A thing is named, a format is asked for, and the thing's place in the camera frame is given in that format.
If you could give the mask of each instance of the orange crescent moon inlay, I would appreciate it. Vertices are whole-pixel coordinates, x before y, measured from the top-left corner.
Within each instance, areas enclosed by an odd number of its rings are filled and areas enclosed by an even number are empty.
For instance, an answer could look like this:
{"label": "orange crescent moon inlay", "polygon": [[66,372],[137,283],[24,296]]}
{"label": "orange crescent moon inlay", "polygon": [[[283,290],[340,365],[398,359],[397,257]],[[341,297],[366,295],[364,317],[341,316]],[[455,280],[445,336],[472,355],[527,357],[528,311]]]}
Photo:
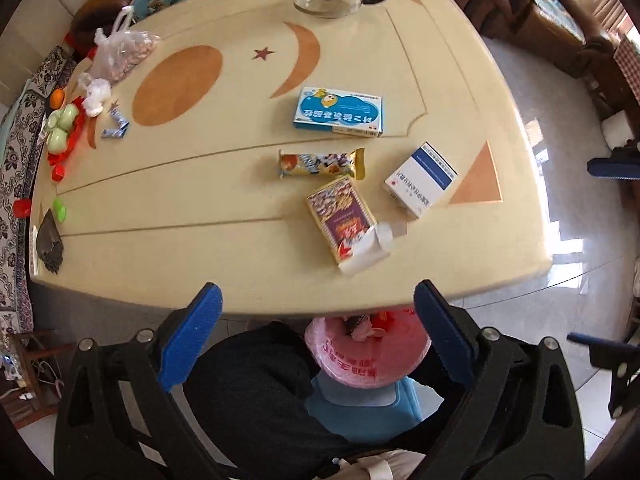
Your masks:
{"label": "orange crescent moon inlay", "polygon": [[140,83],[133,99],[133,119],[158,126],[180,117],[215,84],[222,54],[209,45],[190,46],[162,60]]}
{"label": "orange crescent moon inlay", "polygon": [[320,43],[316,35],[301,25],[289,22],[284,22],[284,24],[296,35],[296,39],[298,40],[298,59],[289,77],[287,77],[280,88],[271,95],[271,99],[280,97],[289,90],[293,90],[296,86],[301,85],[316,69],[318,61],[320,61]]}
{"label": "orange crescent moon inlay", "polygon": [[94,150],[95,148],[95,123],[97,123],[97,117],[89,117],[88,124],[86,126],[86,140]]}

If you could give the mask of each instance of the red checkered cloth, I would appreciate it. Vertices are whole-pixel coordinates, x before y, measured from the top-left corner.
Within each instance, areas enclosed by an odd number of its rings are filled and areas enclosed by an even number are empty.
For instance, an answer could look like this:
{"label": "red checkered cloth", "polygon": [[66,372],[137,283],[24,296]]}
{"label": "red checkered cloth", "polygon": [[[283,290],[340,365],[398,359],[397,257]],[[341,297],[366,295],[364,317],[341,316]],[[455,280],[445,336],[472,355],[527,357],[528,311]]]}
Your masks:
{"label": "red checkered cloth", "polygon": [[636,100],[640,103],[640,46],[624,37],[613,59],[616,60]]}

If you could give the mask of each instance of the bag of peanuts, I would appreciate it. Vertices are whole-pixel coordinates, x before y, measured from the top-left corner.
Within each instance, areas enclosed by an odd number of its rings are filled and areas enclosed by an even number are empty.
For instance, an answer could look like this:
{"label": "bag of peanuts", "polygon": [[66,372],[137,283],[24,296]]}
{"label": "bag of peanuts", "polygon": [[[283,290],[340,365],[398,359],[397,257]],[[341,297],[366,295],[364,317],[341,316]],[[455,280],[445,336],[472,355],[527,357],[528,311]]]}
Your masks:
{"label": "bag of peanuts", "polygon": [[149,32],[129,30],[132,20],[133,6],[126,6],[113,23],[111,35],[105,36],[101,28],[95,31],[94,42],[98,49],[89,70],[94,79],[106,79],[113,85],[156,48],[160,38]]}

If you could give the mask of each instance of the orange fruit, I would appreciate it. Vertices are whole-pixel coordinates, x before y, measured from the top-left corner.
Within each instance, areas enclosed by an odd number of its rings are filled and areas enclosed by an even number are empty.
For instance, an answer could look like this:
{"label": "orange fruit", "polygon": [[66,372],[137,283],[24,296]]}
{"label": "orange fruit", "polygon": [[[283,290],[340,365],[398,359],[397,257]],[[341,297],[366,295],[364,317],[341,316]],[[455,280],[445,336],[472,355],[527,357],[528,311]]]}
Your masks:
{"label": "orange fruit", "polygon": [[62,88],[56,88],[49,98],[49,104],[54,110],[58,110],[65,101],[65,91]]}

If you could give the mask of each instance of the metal bolt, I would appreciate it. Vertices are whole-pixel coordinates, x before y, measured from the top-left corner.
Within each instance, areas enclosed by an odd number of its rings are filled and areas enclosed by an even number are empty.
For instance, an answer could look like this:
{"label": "metal bolt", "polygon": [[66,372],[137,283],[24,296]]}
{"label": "metal bolt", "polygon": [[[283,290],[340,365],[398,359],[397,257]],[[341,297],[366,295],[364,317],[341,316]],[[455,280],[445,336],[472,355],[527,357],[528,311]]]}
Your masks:
{"label": "metal bolt", "polygon": [[558,341],[553,337],[545,337],[543,341],[549,350],[558,350],[558,347],[560,346]]}
{"label": "metal bolt", "polygon": [[150,328],[143,328],[136,334],[136,340],[139,343],[148,343],[154,338],[154,331]]}
{"label": "metal bolt", "polygon": [[487,341],[498,341],[498,339],[500,339],[500,332],[498,332],[497,328],[488,326],[482,329],[482,337],[487,339]]}
{"label": "metal bolt", "polygon": [[91,350],[91,348],[93,347],[94,347],[94,340],[91,339],[90,337],[85,337],[84,339],[82,339],[81,342],[78,343],[78,348],[82,352],[87,352],[88,350]]}

